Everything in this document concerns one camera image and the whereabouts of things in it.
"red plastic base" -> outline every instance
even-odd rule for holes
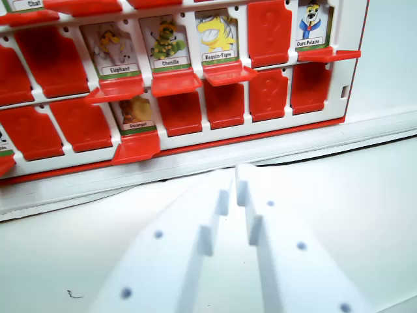
[[[122,143],[117,147],[111,165],[148,160],[160,151],[160,140],[156,130],[122,136]]]
[[[341,117],[339,119],[332,119],[330,121],[323,121],[323,122],[302,125],[302,126],[297,126],[297,127],[292,127],[292,128],[273,130],[271,132],[263,132],[261,134],[252,134],[252,135],[247,135],[247,136],[242,136],[242,137],[237,137],[237,138],[218,140],[216,142],[205,142],[205,143],[200,143],[198,145],[189,145],[187,147],[180,147],[180,148],[161,151],[160,153],[157,153],[156,155],[154,155],[154,158],[164,157],[166,155],[175,155],[178,153],[185,153],[185,152],[190,152],[190,151],[195,151],[195,150],[200,150],[200,149],[208,149],[212,147],[217,147],[219,145],[229,145],[232,143],[244,142],[248,140],[256,140],[256,139],[261,139],[261,138],[288,134],[292,132],[300,132],[303,130],[309,130],[313,128],[327,127],[327,126],[343,123],[344,121],[345,121],[345,117]],[[93,170],[96,168],[104,168],[106,166],[111,166],[111,165],[114,165],[114,164],[112,163],[112,161],[109,160],[109,161],[102,161],[102,162],[84,164],[84,165],[79,165],[79,166],[72,166],[71,168],[60,168],[58,170],[43,171],[42,173],[34,173],[34,174],[23,175],[23,176],[18,176],[18,177],[11,177],[8,179],[0,180],[0,186],[24,183],[26,181],[34,181],[36,179],[43,179],[43,178],[48,178],[48,177],[53,177],[53,176],[58,176],[58,175],[77,173],[79,171],[88,171],[88,170]]]
[[[294,115],[323,110],[331,75],[324,63],[304,63],[294,67],[291,91]]]
[[[61,139],[50,118],[33,106],[0,111],[0,123],[26,160],[63,155]]]
[[[191,93],[202,84],[192,68],[154,73],[152,94],[154,97],[164,97],[179,93]]]
[[[252,67],[288,62],[292,13],[285,0],[248,4],[248,51]]]
[[[57,20],[59,20],[58,13],[50,10],[38,10],[24,13],[15,12],[0,16],[0,25],[17,27]]]
[[[84,98],[86,103],[129,100],[143,93],[143,80],[140,75],[114,80],[100,80],[98,83],[100,88],[97,87]]]
[[[228,62],[204,66],[204,77],[212,86],[230,85],[247,82],[257,75],[257,71],[243,67],[242,62]]]
[[[72,39],[56,27],[16,31],[14,38],[48,98],[88,93],[87,76]]]
[[[204,81],[204,94],[211,129],[243,124],[244,87],[241,83],[213,87]]]
[[[34,101],[31,82],[14,49],[0,46],[0,60],[0,106]]]
[[[110,129],[100,106],[77,98],[51,103],[50,108],[75,152],[112,146]]]
[[[198,92],[158,98],[162,122],[168,136],[201,132],[201,110]]]
[[[303,51],[298,53],[298,60],[303,62],[329,63],[349,59],[357,59],[361,56],[361,51],[338,50],[333,53],[332,47]]]
[[[13,155],[0,156],[0,177],[10,171],[14,165]]]
[[[122,11],[117,0],[44,0],[44,7],[74,17]]]
[[[249,84],[249,108],[252,121],[277,119],[285,115],[288,78],[281,69],[260,70]]]
[[[128,2],[134,8],[154,8],[180,5],[182,0],[128,0]]]

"white table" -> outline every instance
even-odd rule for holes
[[[269,167],[287,181],[280,205],[302,213],[375,310],[391,307],[385,313],[417,310],[416,159],[413,138]],[[134,237],[204,175],[0,224],[0,312],[85,312]],[[233,202],[204,261],[195,312],[262,312],[259,286],[243,209]]]

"white surface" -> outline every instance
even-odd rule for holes
[[[417,42],[412,30],[415,0],[374,0],[369,2],[362,56],[356,68],[347,121],[372,119],[417,110],[414,51]],[[389,16],[390,26],[381,32],[381,16]],[[381,45],[387,38],[406,42]]]
[[[280,168],[236,168],[237,202],[257,250],[265,313],[374,312],[301,215],[282,203],[284,177]]]
[[[301,214],[372,307],[389,308],[385,313],[417,311],[413,300],[396,305],[417,295],[416,157],[414,138],[261,169],[284,182],[277,205]],[[138,232],[206,175],[0,224],[2,312],[85,312]],[[195,312],[262,312],[244,221],[236,205],[221,217],[214,257],[203,261]],[[234,284],[225,280],[231,275]],[[69,298],[67,290],[84,298]]]
[[[108,196],[112,196],[114,194],[118,194],[125,190],[129,190],[130,188],[133,188],[133,187],[128,186],[128,187],[116,188],[116,189],[111,189],[111,190],[102,191],[102,192],[96,192],[94,194],[84,194],[84,195],[73,197],[68,200],[54,201],[54,202],[44,204],[44,205],[39,205],[39,206],[32,205],[26,209],[23,209],[23,208],[18,209],[18,210],[11,211],[3,215],[3,217],[5,217],[3,220],[12,220],[15,218],[21,218],[21,217],[25,217],[28,215],[56,211],[56,210],[64,209],[66,207],[72,207],[72,206],[79,205],[82,203],[92,202],[92,201],[99,200]]]
[[[203,258],[213,255],[233,179],[231,170],[214,171],[168,205],[136,237],[89,312],[193,312]]]

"white plastic frame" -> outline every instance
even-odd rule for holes
[[[93,90],[98,86],[98,76],[93,67],[91,58],[84,40],[81,36],[79,26],[100,23],[109,21],[118,21],[118,26],[126,32],[130,33],[133,40],[133,45],[139,61],[139,67],[141,75],[145,84],[145,88],[148,90],[152,83],[152,72],[149,64],[149,58],[145,50],[143,42],[143,35],[138,22],[139,18],[149,16],[160,16],[166,14],[172,14],[176,20],[185,26],[188,42],[195,42],[197,39],[197,29],[195,26],[195,15],[194,12],[200,10],[212,10],[217,8],[227,8],[229,14],[238,20],[238,40],[239,40],[239,56],[243,65],[251,66],[251,61],[248,55],[248,38],[246,35],[247,30],[247,4],[252,1],[235,1],[235,0],[213,0],[207,2],[194,3],[193,0],[184,0],[182,5],[162,8],[151,8],[147,10],[135,10],[130,6],[126,0],[119,1],[123,7],[123,12],[119,14],[106,14],[103,16],[91,16],[86,18],[73,18],[67,14],[59,14],[60,20],[55,23],[43,23],[39,25],[57,25],[60,29],[60,33],[68,38],[72,38],[75,42],[78,53],[80,54],[87,78],[89,80],[89,88]],[[334,17],[332,23],[332,34],[330,37],[330,46],[334,50],[357,50],[360,44],[362,35],[362,29],[364,26],[364,18],[367,7],[367,0],[328,0],[328,3],[334,7]],[[241,83],[244,86],[244,124],[220,128],[216,130],[210,129],[210,123],[207,119],[207,111],[205,107],[205,97],[203,87],[199,88],[199,101],[201,106],[202,115],[202,131],[187,134],[182,136],[168,137],[164,124],[160,116],[160,110],[157,104],[157,100],[151,96],[151,90],[147,94],[143,94],[145,98],[148,98],[152,107],[153,120],[156,124],[158,135],[160,137],[161,150],[172,149],[177,147],[184,147],[187,145],[195,145],[198,143],[213,142],[217,140],[224,140],[228,138],[236,138],[250,134],[258,134],[262,132],[269,132],[272,130],[285,129],[290,127],[296,127],[300,125],[307,125],[320,121],[327,121],[331,119],[337,119],[345,115],[347,108],[347,97],[341,97],[342,90],[347,86],[350,90],[352,76],[356,64],[355,59],[338,61],[331,63],[329,67],[332,70],[332,78],[330,82],[330,89],[327,100],[324,103],[324,109],[319,112],[311,112],[300,115],[292,115],[292,109],[290,105],[291,99],[291,86],[292,86],[292,73],[293,66],[299,64],[297,61],[298,54],[295,51],[295,33],[297,27],[297,12],[298,12],[298,0],[290,0],[289,4],[286,5],[288,10],[293,13],[293,24],[291,31],[291,46],[289,48],[289,61],[285,64],[272,65],[268,67],[257,68],[257,70],[266,70],[270,68],[285,68],[283,75],[288,77],[288,95],[287,103],[285,106],[285,116],[279,119],[271,119],[267,121],[259,121],[256,123],[252,122],[252,116],[250,114],[249,105],[249,83]],[[355,23],[352,23],[351,18],[355,16]],[[128,20],[128,25],[123,23],[123,20]],[[63,31],[63,27],[68,28],[68,32]],[[25,27],[15,27],[13,29],[21,29]],[[35,78],[30,72],[30,69],[25,62],[23,55],[16,44],[16,41],[12,35],[12,28],[0,27],[0,33],[3,33],[0,38],[0,44],[3,46],[11,47],[16,50],[18,57],[20,58],[24,68],[28,73],[29,80],[33,86],[32,94],[35,98],[33,102],[26,102],[21,104],[15,104],[11,106],[0,107],[0,110],[6,108],[13,108],[16,106],[24,106],[30,104],[43,103],[47,108],[47,102],[63,100],[68,98],[82,97],[83,95],[72,95],[69,97],[59,98],[46,98],[43,95],[42,88],[37,84]],[[7,36],[8,41],[3,40],[3,37]],[[201,66],[200,52],[198,45],[189,46],[190,59],[194,72],[203,79],[203,68]],[[100,106],[108,109],[108,104],[100,104]],[[57,168],[64,168],[68,166],[75,166],[80,164],[87,164],[91,162],[98,162],[101,160],[110,160],[113,158],[116,146],[114,143],[121,142],[120,134],[117,129],[116,123],[110,110],[109,114],[105,112],[106,119],[108,120],[111,135],[112,135],[112,148],[99,149],[97,151],[87,151],[84,153],[74,153],[69,143],[62,136],[62,132],[59,130],[57,124],[58,133],[61,135],[61,139],[64,144],[65,156],[58,156],[54,158],[48,158],[46,160],[36,160],[27,162],[23,159],[22,154],[15,149],[15,161],[17,165],[15,169],[7,174],[5,177],[12,177],[17,175],[24,175],[28,173],[36,173],[46,170],[54,170]]]
[[[193,312],[232,181],[233,172],[214,171],[169,205],[132,243],[88,312]]]
[[[257,250],[265,313],[371,313],[295,210],[280,205],[279,184],[271,185],[254,165],[237,166],[236,175],[237,203],[245,207],[248,242]]]

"question mark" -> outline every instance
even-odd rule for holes
[[[274,38],[274,33],[280,28],[278,23],[279,13],[276,10],[264,11],[261,15],[262,32],[265,36],[265,47],[267,52],[274,51],[274,44],[278,42],[279,38]]]
[[[274,101],[274,97],[276,96],[276,93],[279,91],[279,83],[277,79],[273,77],[268,77],[266,80],[263,81],[261,90],[262,97],[265,103],[265,111],[272,111],[274,103],[276,102]]]

